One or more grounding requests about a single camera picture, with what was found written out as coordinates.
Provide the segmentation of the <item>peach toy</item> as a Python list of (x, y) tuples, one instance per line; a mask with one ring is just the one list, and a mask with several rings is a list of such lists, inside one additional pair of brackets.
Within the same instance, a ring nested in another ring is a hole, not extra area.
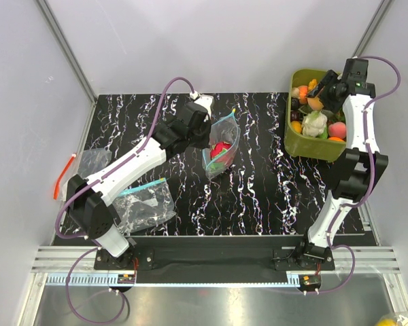
[(314, 97), (314, 98), (307, 97), (307, 104), (314, 111), (320, 111), (324, 108), (324, 104), (321, 102), (321, 100), (318, 97)]
[(329, 137), (346, 138), (346, 125), (343, 122), (335, 122), (328, 126)]

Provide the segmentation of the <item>clear bag teal zipper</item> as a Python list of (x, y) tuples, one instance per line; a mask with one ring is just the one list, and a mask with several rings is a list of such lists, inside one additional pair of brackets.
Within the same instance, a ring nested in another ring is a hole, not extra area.
[(202, 166), (208, 179), (214, 179), (233, 164), (241, 134), (235, 112), (233, 109), (211, 126), (209, 147), (202, 150)]

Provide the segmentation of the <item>red dragon fruit toy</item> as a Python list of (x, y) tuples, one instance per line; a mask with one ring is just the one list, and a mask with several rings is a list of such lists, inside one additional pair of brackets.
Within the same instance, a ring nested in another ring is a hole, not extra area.
[(227, 142), (219, 142), (216, 143), (211, 151), (210, 151), (210, 158), (211, 158), (211, 169), (220, 169), (226, 166), (226, 155), (225, 153), (231, 148), (231, 144)]

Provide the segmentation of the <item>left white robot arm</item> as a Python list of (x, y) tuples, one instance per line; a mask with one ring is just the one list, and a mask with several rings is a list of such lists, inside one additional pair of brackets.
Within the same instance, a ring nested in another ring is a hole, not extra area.
[(157, 123), (148, 137), (106, 168), (87, 178), (75, 175), (68, 181), (66, 214), (85, 236), (109, 253), (115, 267), (129, 267), (133, 252), (130, 242), (114, 224), (117, 213), (113, 201), (142, 175), (189, 147), (207, 148), (213, 106), (212, 96), (199, 96)]

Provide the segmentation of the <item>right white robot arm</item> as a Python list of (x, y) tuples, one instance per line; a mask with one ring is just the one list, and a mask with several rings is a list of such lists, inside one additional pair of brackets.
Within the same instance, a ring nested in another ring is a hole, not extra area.
[(330, 170), (324, 206), (289, 259), (302, 269), (314, 270), (333, 260), (333, 240), (343, 220), (367, 200), (388, 165), (375, 140), (373, 108), (379, 97), (367, 81), (368, 66), (365, 58), (349, 58), (341, 75), (327, 71), (307, 94), (333, 112), (341, 109), (347, 127), (346, 146)]

